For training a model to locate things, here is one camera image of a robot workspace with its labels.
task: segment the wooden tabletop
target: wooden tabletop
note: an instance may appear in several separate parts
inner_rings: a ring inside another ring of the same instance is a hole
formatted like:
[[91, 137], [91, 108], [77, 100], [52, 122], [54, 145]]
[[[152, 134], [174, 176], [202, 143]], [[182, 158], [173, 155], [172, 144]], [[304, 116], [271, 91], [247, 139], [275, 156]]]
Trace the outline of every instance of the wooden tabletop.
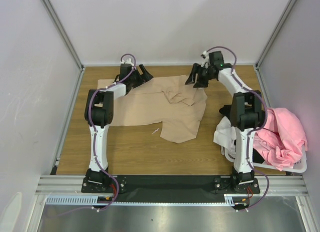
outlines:
[[[154, 77], [189, 75], [191, 66], [146, 66]], [[85, 174], [89, 167], [91, 137], [84, 119], [89, 89], [99, 79], [113, 79], [119, 67], [87, 67], [77, 96], [57, 174]], [[260, 86], [253, 66], [237, 66], [236, 72], [252, 89]], [[219, 109], [232, 97], [216, 80], [205, 89], [208, 96], [197, 138], [175, 144], [160, 138], [161, 123], [145, 126], [110, 127], [107, 139], [109, 172], [112, 174], [230, 174], [233, 164], [213, 143], [214, 131], [222, 119]], [[283, 174], [261, 169], [267, 174]]]

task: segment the white wall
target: white wall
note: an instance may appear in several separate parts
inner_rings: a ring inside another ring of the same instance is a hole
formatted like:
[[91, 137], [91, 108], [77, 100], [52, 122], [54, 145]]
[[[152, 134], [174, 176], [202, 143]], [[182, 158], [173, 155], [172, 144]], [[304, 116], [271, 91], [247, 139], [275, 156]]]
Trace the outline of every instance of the white wall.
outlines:
[[20, 232], [51, 169], [79, 69], [40, 0], [0, 0], [0, 21], [0, 214], [22, 192]]
[[254, 63], [289, 0], [51, 0], [81, 61], [190, 64], [207, 48]]
[[270, 103], [286, 107], [301, 120], [307, 140], [303, 174], [320, 217], [320, 0], [298, 0], [262, 63]]

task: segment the laundry basket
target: laundry basket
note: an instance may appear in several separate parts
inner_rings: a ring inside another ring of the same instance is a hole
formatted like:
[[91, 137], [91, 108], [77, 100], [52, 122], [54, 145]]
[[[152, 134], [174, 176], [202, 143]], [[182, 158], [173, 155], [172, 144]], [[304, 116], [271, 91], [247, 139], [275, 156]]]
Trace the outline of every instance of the laundry basket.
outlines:
[[[225, 155], [225, 157], [227, 158], [227, 160], [229, 160], [230, 162], [234, 162], [235, 159], [232, 158], [229, 153], [228, 150], [224, 147], [221, 147], [221, 153], [223, 155]], [[300, 161], [298, 161], [297, 163], [294, 164], [293, 168], [283, 168], [283, 171], [287, 171], [287, 172], [292, 172], [292, 173], [303, 173], [306, 171], [307, 169], [307, 157], [306, 157], [306, 150], [305, 150], [305, 146], [302, 146], [302, 158]], [[270, 168], [270, 169], [277, 169], [276, 167], [272, 166], [272, 165], [268, 165], [266, 162], [264, 163], [253, 163], [254, 167], [262, 167], [262, 168]]]

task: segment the pink cloth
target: pink cloth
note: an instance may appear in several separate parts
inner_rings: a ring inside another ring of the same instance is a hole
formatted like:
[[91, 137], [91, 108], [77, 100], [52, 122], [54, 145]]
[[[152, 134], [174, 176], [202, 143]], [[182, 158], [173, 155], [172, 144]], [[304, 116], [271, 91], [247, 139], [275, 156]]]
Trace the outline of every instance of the pink cloth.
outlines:
[[302, 145], [308, 149], [304, 128], [286, 108], [268, 108], [267, 112], [267, 122], [256, 132], [253, 147], [278, 170], [292, 168], [302, 157]]

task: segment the beige cloth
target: beige cloth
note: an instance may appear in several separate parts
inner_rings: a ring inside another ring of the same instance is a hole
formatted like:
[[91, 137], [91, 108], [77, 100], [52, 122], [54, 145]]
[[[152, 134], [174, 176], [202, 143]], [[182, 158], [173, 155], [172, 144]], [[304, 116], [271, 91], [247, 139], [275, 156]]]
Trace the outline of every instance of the beige cloth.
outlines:
[[[161, 138], [175, 143], [196, 138], [207, 96], [204, 89], [185, 85], [187, 78], [185, 75], [153, 78], [116, 99], [111, 126], [162, 122]], [[98, 80], [98, 88], [112, 82], [111, 79]]]

